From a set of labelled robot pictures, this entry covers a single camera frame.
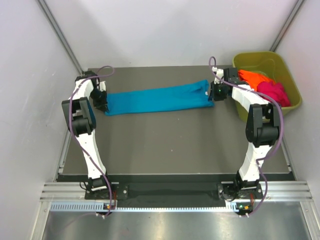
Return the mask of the corner aluminium post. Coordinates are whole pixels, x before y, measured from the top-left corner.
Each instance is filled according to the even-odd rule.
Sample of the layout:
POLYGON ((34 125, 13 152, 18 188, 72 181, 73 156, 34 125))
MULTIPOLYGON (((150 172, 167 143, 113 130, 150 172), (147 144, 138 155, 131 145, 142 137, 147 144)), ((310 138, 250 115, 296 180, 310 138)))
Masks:
POLYGON ((288 16, 285 18, 285 21, 282 24, 278 34, 276 35, 269 51, 275 52, 278 49, 279 45, 285 38, 288 30, 292 26, 293 22, 295 21, 297 15, 301 11, 305 3, 306 3, 306 0, 296 0, 294 2, 292 9, 290 10, 288 16))
POLYGON ((83 73, 83 68, 81 67, 79 61, 77 60, 70 44, 67 41, 67 38, 65 37, 63 31, 60 28, 59 23, 57 22, 56 18, 54 17, 49 5, 45 0, 36 0, 35 1, 40 10, 43 12, 45 18, 49 22, 49 25, 51 26, 53 32, 55 33, 56 37, 58 38, 58 41, 60 42, 62 48, 64 49, 65 53, 69 57, 71 63, 75 67, 76 71, 79 74, 83 73))

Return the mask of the orange t shirt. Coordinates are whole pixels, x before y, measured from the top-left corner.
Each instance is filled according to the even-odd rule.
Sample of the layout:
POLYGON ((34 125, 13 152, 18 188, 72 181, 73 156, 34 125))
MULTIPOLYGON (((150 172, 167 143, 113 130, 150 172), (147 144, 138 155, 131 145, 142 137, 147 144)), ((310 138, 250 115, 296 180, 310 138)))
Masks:
POLYGON ((258 91, 259 85, 261 85, 262 83, 267 83, 271 86, 276 84, 276 82, 273 79, 256 72, 241 69, 238 70, 238 75, 241 81, 244 81, 247 84, 249 84, 250 87, 256 92, 258 91))

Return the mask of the olive green plastic bin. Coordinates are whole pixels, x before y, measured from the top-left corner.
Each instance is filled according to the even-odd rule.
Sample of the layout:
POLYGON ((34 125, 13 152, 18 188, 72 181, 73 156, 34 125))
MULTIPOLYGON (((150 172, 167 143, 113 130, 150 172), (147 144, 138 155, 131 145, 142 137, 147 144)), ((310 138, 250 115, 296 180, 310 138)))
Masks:
POLYGON ((272 51, 242 52, 232 65, 254 90, 273 97, 285 116, 298 108, 302 97, 283 58, 272 51))

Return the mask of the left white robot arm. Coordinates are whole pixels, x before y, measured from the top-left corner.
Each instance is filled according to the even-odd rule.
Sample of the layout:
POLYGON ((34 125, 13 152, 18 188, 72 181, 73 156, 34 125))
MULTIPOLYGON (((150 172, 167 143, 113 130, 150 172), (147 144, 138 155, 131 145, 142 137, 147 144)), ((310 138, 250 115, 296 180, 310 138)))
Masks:
POLYGON ((107 112, 107 91, 104 82, 91 70, 75 79, 71 97, 61 103, 67 128, 78 143, 87 166, 87 180, 82 184, 86 200, 112 198, 113 185, 108 181, 96 143, 97 121, 93 109, 107 112))

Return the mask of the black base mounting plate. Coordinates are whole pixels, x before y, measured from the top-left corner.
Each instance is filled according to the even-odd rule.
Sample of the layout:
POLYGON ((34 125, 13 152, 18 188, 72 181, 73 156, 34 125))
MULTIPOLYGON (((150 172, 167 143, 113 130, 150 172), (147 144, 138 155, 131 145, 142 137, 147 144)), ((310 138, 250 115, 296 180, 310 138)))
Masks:
POLYGON ((208 197, 210 200, 261 199, 260 185, 249 189, 237 189, 232 182, 120 182, 110 189, 86 190, 85 198, 102 200, 128 200, 137 197, 208 197))

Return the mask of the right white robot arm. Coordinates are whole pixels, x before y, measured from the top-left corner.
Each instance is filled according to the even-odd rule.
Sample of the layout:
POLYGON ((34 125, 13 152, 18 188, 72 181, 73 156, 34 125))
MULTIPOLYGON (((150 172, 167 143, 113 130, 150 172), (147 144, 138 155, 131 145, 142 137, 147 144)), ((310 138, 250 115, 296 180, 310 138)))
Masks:
POLYGON ((261 167, 265 157, 281 135, 283 117, 279 106, 262 97, 249 84, 241 81, 234 67, 212 66, 214 81, 210 84, 209 100, 223 101, 228 96, 247 111, 245 136, 248 147, 242 166, 233 183, 219 185, 219 196, 226 201, 259 196, 261 167))

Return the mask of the aluminium frame rail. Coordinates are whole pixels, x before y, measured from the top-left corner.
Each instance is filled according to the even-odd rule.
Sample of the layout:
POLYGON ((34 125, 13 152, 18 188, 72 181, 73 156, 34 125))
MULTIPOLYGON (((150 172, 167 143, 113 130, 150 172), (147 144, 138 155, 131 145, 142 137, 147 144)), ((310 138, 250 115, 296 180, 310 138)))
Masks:
MULTIPOLYGON (((269 181, 261 182, 261 191, 267 192, 266 201, 273 202, 304 202, 313 199, 305 181, 269 181)), ((115 183, 113 191, 118 194, 117 200, 135 196, 204 196, 218 195, 216 182, 131 182, 115 183)), ((77 182, 48 182, 44 184, 40 200, 51 201, 82 201, 86 191, 77 182)))

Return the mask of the right corner aluminium post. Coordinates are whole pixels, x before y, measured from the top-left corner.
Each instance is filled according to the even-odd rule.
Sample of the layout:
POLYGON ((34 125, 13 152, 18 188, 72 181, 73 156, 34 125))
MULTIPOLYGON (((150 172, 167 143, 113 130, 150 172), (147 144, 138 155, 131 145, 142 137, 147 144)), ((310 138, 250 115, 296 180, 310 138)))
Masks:
POLYGON ((294 2, 292 9, 290 10, 288 16, 285 18, 285 21, 282 24, 278 34, 276 35, 269 51, 275 52, 278 49, 279 45, 285 38, 288 30, 292 26, 293 22, 295 21, 297 15, 301 11, 305 3, 306 3, 306 0, 296 0, 294 2))

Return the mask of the blue t shirt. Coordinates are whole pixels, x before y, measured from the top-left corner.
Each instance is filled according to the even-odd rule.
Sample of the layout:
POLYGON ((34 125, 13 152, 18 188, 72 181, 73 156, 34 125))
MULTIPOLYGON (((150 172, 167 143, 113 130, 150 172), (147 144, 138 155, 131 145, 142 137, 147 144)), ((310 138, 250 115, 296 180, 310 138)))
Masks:
POLYGON ((201 80, 195 83, 110 93, 106 97, 107 116, 172 112, 196 108, 211 108, 215 104, 209 100, 209 82, 201 80))

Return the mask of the left corner aluminium post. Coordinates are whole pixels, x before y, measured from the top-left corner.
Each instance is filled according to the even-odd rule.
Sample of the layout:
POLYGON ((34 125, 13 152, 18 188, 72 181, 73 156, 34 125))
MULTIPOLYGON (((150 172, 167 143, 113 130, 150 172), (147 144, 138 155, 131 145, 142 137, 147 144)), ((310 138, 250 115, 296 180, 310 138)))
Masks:
POLYGON ((49 22, 49 25, 51 26, 53 32, 55 33, 56 37, 58 38, 58 41, 60 42, 62 48, 64 49, 65 53, 69 57, 71 63, 75 67, 76 71, 79 74, 83 73, 83 68, 81 67, 79 61, 77 60, 70 44, 67 41, 67 38, 65 37, 63 31, 60 28, 59 23, 57 22, 56 18, 54 17, 49 5, 45 0, 36 0, 35 1, 40 10, 43 12, 45 18, 49 22))

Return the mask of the magenta t shirt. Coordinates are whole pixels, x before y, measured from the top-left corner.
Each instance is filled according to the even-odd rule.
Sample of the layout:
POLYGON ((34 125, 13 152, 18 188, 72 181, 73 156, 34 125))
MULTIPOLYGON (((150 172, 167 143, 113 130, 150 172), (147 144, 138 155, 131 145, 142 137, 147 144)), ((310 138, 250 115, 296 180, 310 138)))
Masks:
POLYGON ((291 102, 281 83, 263 81, 257 86, 259 93, 265 94, 274 99, 281 107, 290 107, 291 102))

